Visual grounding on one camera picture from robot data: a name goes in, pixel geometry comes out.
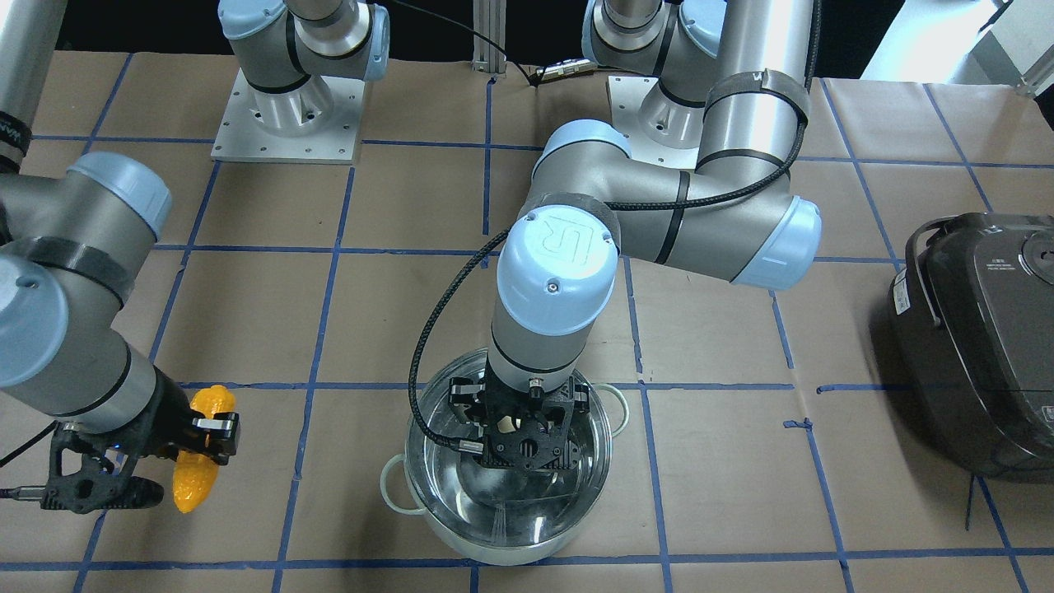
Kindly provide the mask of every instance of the metal mounting plate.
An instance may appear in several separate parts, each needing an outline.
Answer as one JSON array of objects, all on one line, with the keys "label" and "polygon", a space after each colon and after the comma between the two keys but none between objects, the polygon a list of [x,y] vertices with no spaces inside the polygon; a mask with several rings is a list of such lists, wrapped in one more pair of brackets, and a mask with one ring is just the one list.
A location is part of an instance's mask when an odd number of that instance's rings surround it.
[{"label": "metal mounting plate", "polygon": [[366,83],[324,76],[333,93],[334,113],[306,136],[269,133],[253,115],[256,108],[245,75],[238,71],[223,120],[216,132],[212,158],[232,162],[312,162],[353,164],[358,154]]},{"label": "metal mounting plate", "polygon": [[695,169],[699,147],[675,149],[660,144],[641,127],[641,103],[659,79],[653,76],[608,76],[607,91],[611,99],[611,123],[629,138],[633,160],[670,169]]}]

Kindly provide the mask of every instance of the pot handle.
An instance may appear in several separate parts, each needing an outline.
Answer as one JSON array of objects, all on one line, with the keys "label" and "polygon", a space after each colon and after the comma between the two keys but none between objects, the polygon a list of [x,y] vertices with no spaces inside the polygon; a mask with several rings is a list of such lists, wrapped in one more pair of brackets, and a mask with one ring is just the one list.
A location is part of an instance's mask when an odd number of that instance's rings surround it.
[{"label": "pot handle", "polygon": [[424,509],[404,509],[398,505],[395,505],[395,501],[393,501],[391,497],[388,496],[388,474],[391,473],[392,468],[394,468],[395,464],[402,463],[405,460],[406,460],[406,454],[401,453],[395,457],[389,459],[388,463],[385,463],[385,469],[380,471],[380,497],[385,499],[385,505],[387,505],[389,509],[395,511],[396,513],[403,515],[424,515],[425,514]]},{"label": "pot handle", "polygon": [[622,422],[619,424],[618,429],[611,431],[611,438],[613,439],[621,435],[629,424],[629,402],[626,401],[626,396],[622,395],[622,392],[620,392],[614,386],[609,386],[607,383],[593,383],[593,390],[611,394],[619,400],[619,404],[622,406]]}]

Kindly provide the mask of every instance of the light blue joint cap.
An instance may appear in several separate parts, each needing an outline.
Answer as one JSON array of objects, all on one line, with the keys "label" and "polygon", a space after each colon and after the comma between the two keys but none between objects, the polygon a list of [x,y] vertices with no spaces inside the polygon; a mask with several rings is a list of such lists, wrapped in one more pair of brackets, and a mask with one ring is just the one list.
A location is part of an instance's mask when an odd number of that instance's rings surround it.
[{"label": "light blue joint cap", "polygon": [[366,64],[363,80],[380,80],[388,73],[388,47],[391,45],[391,26],[388,24],[388,8],[373,5],[373,33],[370,36],[370,61]]},{"label": "light blue joint cap", "polygon": [[813,263],[822,230],[820,209],[794,196],[773,234],[731,282],[769,290],[784,290],[798,283]]},{"label": "light blue joint cap", "polygon": [[582,18],[582,57],[591,62],[600,63],[597,54],[592,51],[592,12],[596,5],[597,0],[586,2],[586,16]]},{"label": "light blue joint cap", "polygon": [[567,336],[604,311],[619,266],[611,233],[573,205],[535,207],[520,218],[497,258],[497,295],[525,330]]},{"label": "light blue joint cap", "polygon": [[69,325],[70,307],[55,276],[28,259],[0,254],[0,390],[51,364]]},{"label": "light blue joint cap", "polygon": [[684,0],[681,4],[681,26],[691,42],[711,58],[718,57],[727,7],[725,0]]},{"label": "light blue joint cap", "polygon": [[531,178],[534,178],[534,171],[538,171],[538,165],[549,154],[567,144],[588,140],[613,144],[626,153],[627,157],[629,156],[629,139],[614,127],[611,127],[609,123],[598,119],[575,119],[557,127],[557,131],[549,136],[549,141],[545,142],[545,150],[542,151],[542,157],[534,163],[534,169],[531,169]]},{"label": "light blue joint cap", "polygon": [[123,154],[90,152],[66,171],[85,175],[113,192],[150,225],[155,239],[161,236],[172,210],[172,194],[149,166]]},{"label": "light blue joint cap", "polygon": [[219,0],[216,9],[223,37],[231,41],[255,35],[286,13],[282,0]]}]

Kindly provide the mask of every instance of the orange vegetable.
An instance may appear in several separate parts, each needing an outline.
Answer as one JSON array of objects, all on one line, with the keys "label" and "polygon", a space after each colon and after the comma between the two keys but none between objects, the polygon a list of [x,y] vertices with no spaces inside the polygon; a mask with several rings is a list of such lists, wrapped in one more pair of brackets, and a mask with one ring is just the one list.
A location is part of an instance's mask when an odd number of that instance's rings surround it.
[{"label": "orange vegetable", "polygon": [[[222,386],[213,386],[199,391],[191,400],[191,408],[211,419],[221,412],[234,411],[234,394]],[[176,508],[182,513],[196,509],[209,497],[218,474],[219,466],[208,456],[180,451],[172,473],[172,499]]]}]

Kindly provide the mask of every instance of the black cable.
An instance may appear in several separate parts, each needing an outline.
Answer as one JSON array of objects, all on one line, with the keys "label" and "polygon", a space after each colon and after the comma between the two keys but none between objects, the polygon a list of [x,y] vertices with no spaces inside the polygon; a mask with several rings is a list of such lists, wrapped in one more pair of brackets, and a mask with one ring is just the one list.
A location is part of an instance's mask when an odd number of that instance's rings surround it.
[{"label": "black cable", "polygon": [[35,446],[35,444],[39,443],[40,441],[42,441],[44,439],[44,437],[46,437],[48,434],[54,433],[55,429],[58,428],[58,426],[59,426],[58,422],[52,422],[51,424],[47,426],[46,429],[44,429],[43,431],[41,431],[40,433],[38,433],[37,436],[35,436],[32,439],[25,441],[25,443],[22,447],[20,447],[20,448],[16,449],[15,451],[11,452],[3,459],[0,459],[0,468],[3,468],[4,466],[11,463],[12,461],[15,460],[16,457],[18,457],[19,455],[22,455],[23,453],[25,453],[26,451],[28,451],[33,446]]},{"label": "black cable", "polygon": [[531,86],[538,86],[538,82],[535,82],[534,79],[531,78],[531,76],[529,74],[527,74],[527,71],[524,70],[524,66],[522,66],[519,63],[516,63],[516,62],[514,62],[514,61],[512,61],[512,60],[509,59],[509,53],[505,51],[505,47],[502,47],[497,43],[494,43],[489,38],[487,38],[487,36],[483,35],[482,33],[479,33],[477,31],[475,31],[471,26],[468,26],[467,24],[457,22],[454,19],[451,19],[449,17],[445,17],[445,16],[440,15],[437,13],[433,13],[433,12],[427,9],[427,8],[422,8],[421,6],[414,6],[413,4],[410,4],[409,2],[404,2],[403,0],[386,0],[386,1],[391,2],[393,4],[398,4],[399,6],[405,6],[407,8],[410,8],[411,11],[417,11],[418,13],[424,13],[426,15],[433,16],[433,17],[435,17],[435,18],[437,18],[440,20],[446,21],[446,22],[448,22],[448,23],[450,23],[452,25],[455,25],[455,26],[458,26],[461,28],[464,28],[465,31],[471,33],[472,35],[479,37],[480,39],[483,39],[483,41],[485,43],[487,43],[491,47],[494,47],[495,50],[497,50],[499,52],[501,52],[502,54],[504,54],[505,55],[505,60],[508,61],[509,63],[511,63],[512,65],[516,66],[516,68],[520,71],[520,73],[524,75],[524,78],[527,79],[527,83],[528,84],[530,84]]},{"label": "black cable", "polygon": [[[813,2],[813,25],[809,32],[808,38],[808,54],[805,58],[805,90],[808,91],[813,87],[813,77],[816,75],[816,60],[819,54],[820,47],[820,19],[822,16],[821,0],[814,0]],[[786,159],[783,164],[780,164],[775,171],[766,175],[765,177],[738,190],[733,190],[729,192],[721,193],[718,195],[711,195],[709,197],[700,197],[696,199],[688,199],[685,201],[607,201],[605,202],[611,210],[623,210],[623,211],[645,211],[645,210],[685,210],[688,207],[700,207],[703,205],[714,205],[716,203],[724,203],[726,201],[731,201],[734,199],[739,199],[741,197],[750,195],[753,193],[759,192],[768,185],[770,185],[776,179],[779,179],[790,170],[790,165],[798,158],[798,153],[801,151],[801,144],[805,141],[805,120],[803,116],[798,117],[798,129],[795,132],[795,140],[790,145],[790,151],[787,153]]]},{"label": "black cable", "polygon": [[491,251],[493,251],[495,246],[505,240],[505,237],[509,235],[510,230],[512,230],[512,226],[509,226],[494,235],[494,237],[491,238],[487,244],[481,246],[480,250],[476,251],[464,265],[462,265],[461,271],[457,272],[457,275],[454,276],[450,285],[447,286],[446,292],[443,293],[440,302],[436,303],[435,309],[432,310],[432,315],[428,316],[428,321],[425,322],[425,328],[421,331],[421,338],[417,339],[417,347],[413,351],[413,358],[410,360],[410,378],[407,381],[407,390],[410,397],[410,412],[413,413],[413,419],[421,429],[421,432],[424,433],[425,436],[432,442],[454,451],[457,451],[457,443],[460,441],[470,439],[447,437],[428,428],[428,423],[425,422],[424,417],[421,416],[421,409],[417,407],[417,368],[421,365],[421,356],[425,352],[425,344],[428,343],[428,337],[431,335],[432,329],[435,327],[435,322],[438,321],[440,314],[443,313],[447,303],[449,303],[450,299],[453,298],[454,292],[456,292],[457,288],[463,281],[465,281],[465,278],[468,277],[468,274],[472,271],[472,269],[475,268],[475,265],[479,264],[479,262],[482,261],[483,258],[486,257]]}]

